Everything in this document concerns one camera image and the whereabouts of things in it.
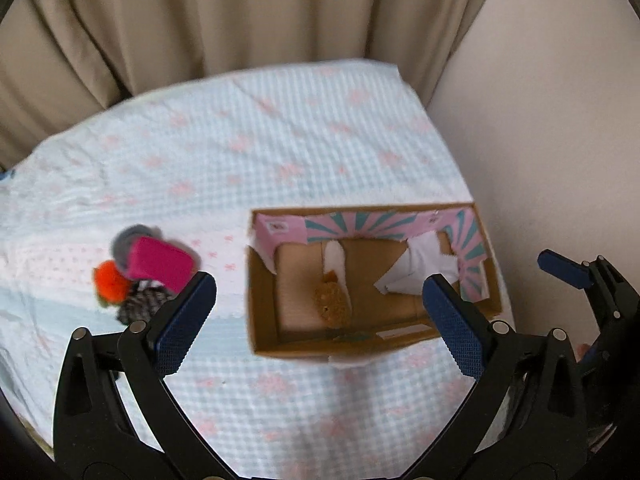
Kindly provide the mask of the person's right hand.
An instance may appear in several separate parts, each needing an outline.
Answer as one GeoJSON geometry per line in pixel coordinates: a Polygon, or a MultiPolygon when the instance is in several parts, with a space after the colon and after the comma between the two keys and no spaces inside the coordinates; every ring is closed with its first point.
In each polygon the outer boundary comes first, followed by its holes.
{"type": "Polygon", "coordinates": [[[581,361],[590,350],[590,344],[580,344],[576,350],[576,360],[581,361]]]}

